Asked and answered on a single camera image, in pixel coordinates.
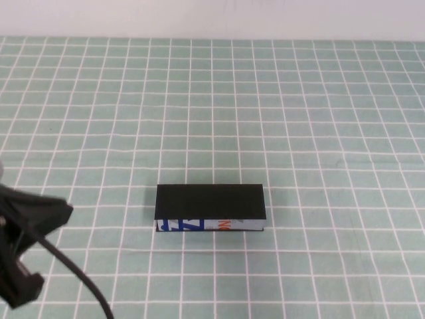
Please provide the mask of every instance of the white grid line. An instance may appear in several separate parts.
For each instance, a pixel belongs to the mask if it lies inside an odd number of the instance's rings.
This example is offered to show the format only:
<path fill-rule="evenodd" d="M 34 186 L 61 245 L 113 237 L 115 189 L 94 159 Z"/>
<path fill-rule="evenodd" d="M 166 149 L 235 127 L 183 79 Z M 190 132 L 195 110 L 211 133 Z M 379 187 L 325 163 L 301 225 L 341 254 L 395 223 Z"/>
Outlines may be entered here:
<path fill-rule="evenodd" d="M 148 61 L 149 61 L 150 54 L 151 54 L 151 40 L 149 40 L 149 52 L 147 54 L 147 56 L 148 56 L 147 60 Z M 141 98 L 142 98 L 142 101 L 143 101 L 143 99 L 145 98 L 145 94 L 144 93 L 142 93 Z M 161 150 L 162 150 L 162 143 L 163 143 L 163 138 L 161 137 L 161 148 L 159 149 L 159 166 L 158 166 L 158 177 L 157 177 L 157 181 L 158 182 L 159 182 L 159 178 L 161 177 Z M 153 225 L 152 225 L 151 249 L 150 249 L 150 252 L 149 252 L 149 268 L 148 268 L 148 274 L 149 274 L 149 276 L 147 277 L 145 303 L 147 303 L 148 298 L 149 298 L 149 288 L 150 288 L 150 283 L 151 283 L 150 274 L 151 274 L 151 269 L 152 269 L 152 252 L 153 252 L 153 241 L 155 239 L 155 226 L 156 226 L 156 224 L 155 224 L 155 220 L 154 220 L 153 221 Z M 144 319 L 147 319 L 147 306 L 145 306 L 145 309 L 143 311 L 143 318 Z"/>
<path fill-rule="evenodd" d="M 105 70 L 105 63 L 106 63 L 106 58 L 104 58 L 104 60 L 103 60 L 102 69 L 100 71 L 101 74 Z M 100 81 L 98 82 L 96 93 L 98 92 L 99 86 L 100 86 Z M 116 123 L 115 120 L 117 118 L 117 115 L 118 115 L 118 107 L 115 109 L 114 123 L 112 124 L 113 127 L 115 127 L 115 123 Z M 112 142 L 112 134 L 109 137 L 108 150 L 106 151 L 106 158 L 108 158 L 108 154 L 109 154 L 109 151 L 110 151 L 109 147 L 111 146 L 111 142 Z M 101 200 L 102 194 L 103 194 L 103 185 L 104 185 L 104 182 L 105 182 L 106 167 L 107 166 L 106 166 L 106 160 L 105 160 L 104 167 L 103 167 L 103 174 L 102 174 L 102 182 L 100 184 L 100 191 L 99 191 L 99 195 L 98 195 L 98 198 L 97 198 L 97 205 L 100 203 L 100 200 Z M 93 225 L 96 222 L 97 216 L 98 216 L 98 209 L 96 208 L 95 211 L 94 211 Z M 92 229 L 90 231 L 90 236 L 88 237 L 87 247 L 89 247 L 92 243 L 93 234 L 94 234 L 94 230 Z M 86 258 L 84 259 L 84 266 L 83 266 L 82 270 L 86 271 L 87 266 L 88 266 L 88 254 L 86 253 Z M 83 286 L 82 283 L 80 283 L 79 287 L 78 287 L 77 305 L 74 309 L 74 319 L 77 318 L 78 303 L 80 302 L 80 299 L 81 299 L 82 286 Z"/>
<path fill-rule="evenodd" d="M 126 58 L 126 64 L 124 65 L 124 70 L 126 69 L 126 66 L 127 66 L 128 53 L 129 53 L 129 44 L 130 44 L 130 41 L 128 41 L 127 58 Z M 136 143 L 134 144 L 134 154 L 135 154 L 135 151 L 136 151 L 136 147 L 137 147 L 137 137 L 136 137 Z M 135 156 L 133 155 L 133 160 L 131 162 L 131 170 L 130 170 L 130 177 L 129 177 L 128 192 L 127 192 L 127 200 L 126 200 L 126 203 L 127 204 L 129 203 L 130 194 L 131 194 L 131 184 L 132 184 L 132 181 L 133 181 L 133 172 L 134 172 L 134 159 L 135 159 Z M 123 218 L 121 238 L 120 238 L 120 247 L 118 249 L 117 263 L 115 265 L 115 268 L 116 268 L 115 269 L 115 278 L 114 278 L 114 286 L 112 288 L 112 297 L 111 297 L 111 309 L 112 310 L 114 309 L 115 293 L 116 293 L 116 287 L 117 287 L 117 281 L 118 281 L 118 269 L 120 267 L 120 257 L 121 257 L 121 249 L 120 248 L 122 247 L 122 244 L 123 244 L 123 241 L 124 241 L 124 234 L 126 232 L 125 227 L 126 227 L 126 221 L 127 221 L 127 211 L 128 211 L 127 209 L 125 209 L 125 211 L 124 211 L 124 218 Z"/>
<path fill-rule="evenodd" d="M 80 65 L 80 68 L 78 69 L 78 72 L 80 72 L 81 70 L 82 70 L 82 64 Z M 52 157 L 51 157 L 51 159 L 50 159 L 50 162 L 49 162 L 49 164 L 48 164 L 48 171 L 47 171 L 46 177 L 45 177 L 44 182 L 43 182 L 42 191 L 44 191 L 44 189 L 46 188 L 47 180 L 48 180 L 48 176 L 49 176 L 49 173 L 50 173 L 50 171 L 51 171 L 51 169 L 52 169 L 53 159 L 54 159 L 54 156 L 55 156 L 55 154 L 56 154 L 56 150 L 58 149 L 58 146 L 59 146 L 60 135 L 61 135 L 61 133 L 63 132 L 63 129 L 64 129 L 64 127 L 65 127 L 66 117 L 67 117 L 67 115 L 68 115 L 68 113 L 69 113 L 69 109 L 70 109 L 70 107 L 71 107 L 71 103 L 69 103 L 69 104 L 68 104 L 68 106 L 66 107 L 65 117 L 64 117 L 64 120 L 63 120 L 62 125 L 61 125 L 61 127 L 60 127 L 60 132 L 59 132 L 59 135 L 58 135 L 58 139 L 57 139 L 57 141 L 56 141 L 56 143 L 55 143 L 55 146 L 54 146 L 53 155 L 52 155 Z M 76 183 L 76 178 L 77 178 L 77 174 L 78 174 L 78 165 L 79 165 L 80 160 L 81 160 L 81 155 L 82 155 L 82 152 L 80 151 L 80 156 L 79 156 L 79 158 L 78 158 L 77 169 L 76 169 L 76 171 L 74 172 L 74 179 L 73 179 L 73 182 L 72 182 L 72 185 L 71 185 L 71 188 L 70 188 L 70 195 L 69 195 L 69 199 L 72 197 L 72 194 L 73 194 L 73 191 L 74 191 L 73 186 L 74 186 L 74 185 L 75 185 L 75 183 Z M 56 245 L 58 245 L 58 244 L 60 243 L 60 239 L 61 239 L 61 236 L 62 236 L 62 233 L 63 233 L 62 231 L 63 231 L 63 228 L 60 228 L 60 229 L 59 229 L 59 235 L 58 235 L 58 238 L 57 238 L 57 240 L 56 240 Z M 52 262 L 50 263 L 50 268 L 49 268 L 49 276 L 47 277 L 46 285 L 45 285 L 45 288 L 44 288 L 44 289 L 45 289 L 45 292 L 44 292 L 44 295 L 43 295 L 43 297 L 42 297 L 42 301 L 43 301 L 44 303 L 46 302 L 47 293 L 48 293 L 48 286 L 49 286 L 49 284 L 50 284 L 50 274 L 52 274 L 52 272 L 53 272 L 54 263 L 55 263 L 55 259 L 52 259 Z M 43 310 L 44 310 L 44 306 L 43 306 L 43 304 L 41 305 L 41 307 L 40 307 L 40 309 L 39 309 L 39 315 L 38 315 L 38 317 L 37 317 L 38 319 L 41 319 L 41 318 L 42 318 Z"/>
<path fill-rule="evenodd" d="M 319 73 L 320 73 L 320 77 L 323 79 L 323 75 L 321 73 L 320 65 L 319 65 Z M 307 110 L 307 101 L 305 101 L 305 108 L 306 108 L 306 112 L 307 112 L 307 117 L 308 117 L 308 119 L 310 121 L 310 116 L 309 116 L 309 113 L 308 113 L 308 110 Z M 311 123 L 310 123 L 310 130 L 311 130 L 311 134 L 313 135 L 313 127 L 312 127 Z M 339 140 L 341 149 L 343 150 L 343 147 L 342 147 L 342 144 L 341 144 L 341 140 L 340 139 L 338 139 L 338 140 Z M 316 150 L 317 162 L 319 163 L 319 171 L 320 171 L 321 182 L 322 182 L 322 184 L 324 186 L 325 185 L 325 178 L 323 176 L 323 171 L 321 170 L 321 164 L 320 164 L 320 158 L 319 158 L 319 151 L 317 149 L 315 138 L 313 138 L 313 144 L 314 144 L 314 148 Z M 325 198 L 326 198 L 326 204 L 327 204 L 327 206 L 331 206 L 330 201 L 329 201 L 329 196 L 327 194 L 327 190 L 326 189 L 325 189 Z M 337 243 L 337 249 L 339 251 L 339 258 L 341 260 L 341 264 L 342 264 L 342 267 L 343 267 L 343 274 L 346 275 L 347 274 L 347 271 L 346 271 L 346 268 L 345 268 L 345 261 L 344 261 L 343 255 L 341 253 L 341 245 L 339 244 L 338 234 L 337 234 L 337 231 L 335 229 L 335 221 L 333 220 L 333 215 L 330 214 L 330 216 L 331 216 L 331 222 L 332 222 L 333 232 L 335 234 L 335 241 Z M 355 319 L 356 318 L 356 313 L 355 313 L 355 309 L 354 309 L 354 306 L 353 306 L 353 298 L 351 296 L 351 289 L 350 289 L 350 286 L 349 286 L 349 283 L 348 283 L 348 279 L 347 279 L 346 276 L 345 276 L 345 287 L 347 289 L 348 298 L 349 298 L 349 301 L 350 301 L 350 304 L 351 304 L 351 314 L 353 315 L 353 318 Z"/>

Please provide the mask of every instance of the green grid mat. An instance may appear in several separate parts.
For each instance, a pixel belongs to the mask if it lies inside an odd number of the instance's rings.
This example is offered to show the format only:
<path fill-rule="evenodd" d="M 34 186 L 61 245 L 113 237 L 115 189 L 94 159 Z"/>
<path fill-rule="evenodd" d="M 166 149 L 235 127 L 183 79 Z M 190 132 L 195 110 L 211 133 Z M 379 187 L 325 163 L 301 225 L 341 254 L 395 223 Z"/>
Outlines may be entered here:
<path fill-rule="evenodd" d="M 425 43 L 0 37 L 2 182 L 117 318 L 423 318 Z M 157 183 L 263 183 L 261 233 L 153 231 Z M 39 246 L 3 318 L 103 318 Z"/>

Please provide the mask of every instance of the rectangular block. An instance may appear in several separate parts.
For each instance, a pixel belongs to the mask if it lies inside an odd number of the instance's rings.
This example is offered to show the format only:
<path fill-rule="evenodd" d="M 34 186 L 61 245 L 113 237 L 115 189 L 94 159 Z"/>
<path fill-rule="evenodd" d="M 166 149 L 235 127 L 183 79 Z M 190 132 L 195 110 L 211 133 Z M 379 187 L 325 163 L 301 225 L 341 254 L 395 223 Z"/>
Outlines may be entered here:
<path fill-rule="evenodd" d="M 262 231 L 266 223 L 261 184 L 160 184 L 157 231 Z"/>

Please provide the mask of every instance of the black cable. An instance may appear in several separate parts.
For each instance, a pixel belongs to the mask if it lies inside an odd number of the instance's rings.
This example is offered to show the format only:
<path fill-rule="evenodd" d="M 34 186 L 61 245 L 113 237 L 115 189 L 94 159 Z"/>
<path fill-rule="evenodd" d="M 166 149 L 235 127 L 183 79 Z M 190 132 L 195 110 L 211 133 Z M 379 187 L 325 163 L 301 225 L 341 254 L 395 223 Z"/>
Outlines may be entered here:
<path fill-rule="evenodd" d="M 62 262 L 71 272 L 73 272 L 82 283 L 92 292 L 94 297 L 99 301 L 100 306 L 105 312 L 106 319 L 114 319 L 111 308 L 109 307 L 108 301 L 106 301 L 103 294 L 100 292 L 99 288 L 83 273 L 81 269 L 78 268 L 67 256 L 65 256 L 60 250 L 58 250 L 54 245 L 48 242 L 43 236 L 39 235 L 32 227 L 28 226 L 24 221 L 21 221 L 19 217 L 14 216 L 14 214 L 8 212 L 7 210 L 2 211 L 2 214 L 6 219 L 10 219 L 16 226 L 22 229 L 29 237 L 37 241 L 42 245 L 46 250 L 48 250 L 53 256 Z"/>

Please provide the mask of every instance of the colorful label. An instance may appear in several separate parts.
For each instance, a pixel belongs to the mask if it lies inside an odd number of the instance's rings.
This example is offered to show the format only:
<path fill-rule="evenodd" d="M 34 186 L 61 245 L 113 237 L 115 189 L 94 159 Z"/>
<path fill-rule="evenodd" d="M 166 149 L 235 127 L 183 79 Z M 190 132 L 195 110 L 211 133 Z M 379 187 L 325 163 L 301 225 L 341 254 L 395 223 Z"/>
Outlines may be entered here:
<path fill-rule="evenodd" d="M 262 231 L 263 219 L 159 219 L 158 231 Z"/>

